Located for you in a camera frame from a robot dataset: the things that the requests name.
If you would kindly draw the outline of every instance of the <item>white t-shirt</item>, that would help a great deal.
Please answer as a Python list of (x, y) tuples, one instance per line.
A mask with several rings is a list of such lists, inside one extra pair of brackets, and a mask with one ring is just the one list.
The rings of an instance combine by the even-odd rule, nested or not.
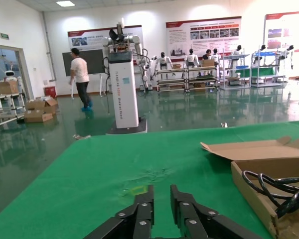
[(85, 60), (78, 57), (72, 60), (71, 70), (75, 71), (75, 79), (77, 83), (88, 82), (88, 66)]

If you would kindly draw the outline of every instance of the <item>dark pants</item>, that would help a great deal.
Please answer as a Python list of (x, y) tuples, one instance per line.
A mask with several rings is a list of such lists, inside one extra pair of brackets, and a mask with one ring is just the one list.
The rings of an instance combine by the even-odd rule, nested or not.
[(88, 88), (88, 84), (89, 82), (76, 83), (76, 89), (78, 90), (79, 97), (83, 102), (84, 108), (87, 108), (91, 101), (88, 93), (86, 92), (86, 89)]

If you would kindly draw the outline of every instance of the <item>cardboard box on floor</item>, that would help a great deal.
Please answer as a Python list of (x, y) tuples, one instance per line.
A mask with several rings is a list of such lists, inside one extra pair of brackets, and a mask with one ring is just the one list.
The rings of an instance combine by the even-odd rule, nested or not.
[(26, 110), (24, 120), (26, 123), (40, 123), (53, 119), (52, 114), (46, 114), (44, 110)]
[[(245, 170), (264, 173), (275, 179), (299, 177), (299, 139), (291, 141), (286, 136), (278, 140), (201, 145), (205, 150), (232, 161), (234, 183), (273, 238), (299, 239), (299, 209), (278, 219), (277, 207), (268, 197), (252, 189), (242, 177)], [(267, 186), (271, 193), (291, 195)]]
[(0, 94), (9, 95), (17, 93), (19, 93), (17, 81), (0, 82)]
[(58, 105), (58, 102), (53, 98), (50, 98), (46, 101), (41, 101), (41, 100), (37, 99), (35, 101), (28, 101), (25, 104), (25, 108), (27, 110), (42, 109), (46, 113), (55, 115), (57, 105)]

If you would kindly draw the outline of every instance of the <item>green table mat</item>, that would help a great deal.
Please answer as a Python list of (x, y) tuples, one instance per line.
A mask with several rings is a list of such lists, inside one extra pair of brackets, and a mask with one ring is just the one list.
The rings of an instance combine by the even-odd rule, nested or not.
[(271, 236), (233, 183), (230, 162), (209, 144), (299, 138), (299, 121), (233, 128), (95, 136), (71, 145), (0, 214), (0, 239), (80, 239), (154, 185), (152, 237), (179, 237), (169, 186), (192, 193), (265, 239)]
[[(250, 70), (249, 69), (241, 69), (241, 70), (236, 70), (235, 73), (240, 73), (240, 77), (250, 77)], [(274, 69), (273, 67), (268, 67), (268, 68), (260, 68), (259, 69), (259, 76), (271, 76), (273, 75)], [(257, 77), (258, 74), (258, 69), (252, 69), (252, 76)]]

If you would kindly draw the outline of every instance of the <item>wall poster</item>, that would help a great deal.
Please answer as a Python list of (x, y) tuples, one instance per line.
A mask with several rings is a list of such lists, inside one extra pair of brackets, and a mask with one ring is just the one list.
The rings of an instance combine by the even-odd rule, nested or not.
[(201, 57), (207, 49), (230, 54), (240, 44), (241, 16), (166, 23), (167, 55), (177, 60), (190, 48)]
[[(113, 29), (117, 33), (116, 27), (70, 31), (68, 32), (70, 49), (76, 47), (80, 51), (102, 50), (103, 46), (101, 44), (101, 40), (104, 37), (110, 37), (109, 31), (111, 29)], [(141, 25), (126, 26), (123, 29), (123, 34), (139, 36), (143, 45), (143, 32)]]
[(295, 48), (294, 69), (290, 70), (290, 76), (299, 76), (299, 11), (267, 14), (264, 44), (272, 51), (278, 48), (283, 50), (293, 45)]

